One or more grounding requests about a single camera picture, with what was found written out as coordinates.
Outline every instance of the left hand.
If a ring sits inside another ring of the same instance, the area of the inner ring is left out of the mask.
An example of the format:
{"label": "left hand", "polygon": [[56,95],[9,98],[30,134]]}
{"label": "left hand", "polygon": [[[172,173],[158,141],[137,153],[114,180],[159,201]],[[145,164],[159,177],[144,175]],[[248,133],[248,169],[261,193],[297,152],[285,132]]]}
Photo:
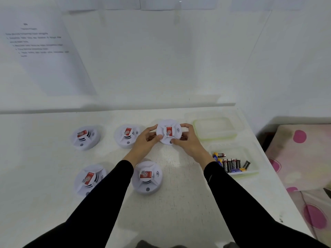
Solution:
{"label": "left hand", "polygon": [[151,151],[153,146],[162,139],[162,135],[156,135],[156,132],[151,132],[158,125],[148,127],[136,139],[130,152],[123,158],[129,161],[135,167],[141,160]]}

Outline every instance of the red label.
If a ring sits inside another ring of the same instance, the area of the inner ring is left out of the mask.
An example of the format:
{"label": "red label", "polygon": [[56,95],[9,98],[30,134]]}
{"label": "red label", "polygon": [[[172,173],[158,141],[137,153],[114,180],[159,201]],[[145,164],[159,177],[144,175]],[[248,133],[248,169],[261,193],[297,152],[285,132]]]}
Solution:
{"label": "red label", "polygon": [[86,134],[87,134],[87,130],[84,130],[84,131],[82,131],[82,132],[79,132],[79,133],[77,134],[77,137],[81,137],[81,136],[86,135]]}
{"label": "red label", "polygon": [[82,182],[85,183],[86,185],[88,185],[90,183],[93,175],[94,175],[94,173],[89,172]]}
{"label": "red label", "polygon": [[140,178],[152,178],[151,171],[141,171]]}
{"label": "red label", "polygon": [[172,137],[172,127],[167,127],[167,136]]}
{"label": "red label", "polygon": [[126,128],[124,134],[125,134],[126,136],[128,136],[128,135],[130,134],[130,131],[131,131],[131,130],[132,130],[131,128]]}

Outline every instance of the paper sheet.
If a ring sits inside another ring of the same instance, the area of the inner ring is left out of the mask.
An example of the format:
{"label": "paper sheet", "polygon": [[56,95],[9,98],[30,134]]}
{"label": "paper sheet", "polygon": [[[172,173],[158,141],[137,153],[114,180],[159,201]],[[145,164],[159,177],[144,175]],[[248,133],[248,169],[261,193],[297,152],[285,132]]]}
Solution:
{"label": "paper sheet", "polygon": [[48,95],[95,90],[56,8],[1,8],[0,35]]}
{"label": "paper sheet", "polygon": [[98,9],[99,0],[55,0],[62,12]]}
{"label": "paper sheet", "polygon": [[55,0],[62,12],[97,9],[140,9],[140,0]]}
{"label": "paper sheet", "polygon": [[143,10],[214,9],[218,0],[140,0]]}
{"label": "paper sheet", "polygon": [[231,11],[301,10],[306,0],[232,0]]}
{"label": "paper sheet", "polygon": [[140,0],[102,0],[105,9],[140,9]]}

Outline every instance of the right hand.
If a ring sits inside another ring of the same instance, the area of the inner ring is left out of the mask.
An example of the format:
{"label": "right hand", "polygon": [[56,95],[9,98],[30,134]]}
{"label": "right hand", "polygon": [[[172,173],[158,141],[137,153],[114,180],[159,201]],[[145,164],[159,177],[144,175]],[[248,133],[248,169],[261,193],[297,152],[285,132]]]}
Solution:
{"label": "right hand", "polygon": [[198,162],[201,168],[204,170],[207,164],[214,162],[214,158],[209,154],[201,145],[198,137],[194,132],[193,125],[181,124],[181,127],[188,128],[188,131],[182,133],[182,137],[179,139],[171,139],[174,145],[178,145],[191,156],[196,162]]}

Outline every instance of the hand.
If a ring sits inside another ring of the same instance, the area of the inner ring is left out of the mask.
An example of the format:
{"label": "hand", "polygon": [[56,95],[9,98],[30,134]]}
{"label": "hand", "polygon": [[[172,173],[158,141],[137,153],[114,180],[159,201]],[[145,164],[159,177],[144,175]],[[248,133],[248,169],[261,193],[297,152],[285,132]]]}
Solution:
{"label": "hand", "polygon": [[202,170],[204,170],[207,164],[214,162],[215,159],[202,147],[191,124],[181,124],[180,126],[188,128],[188,131],[182,133],[180,140],[173,138],[171,142],[182,147],[186,154],[198,162]]}
{"label": "hand", "polygon": [[156,135],[156,132],[150,132],[156,129],[158,125],[154,125],[145,129],[136,139],[130,152],[123,158],[129,161],[133,167],[143,160],[143,158],[151,151],[153,146],[162,139],[162,135]]}

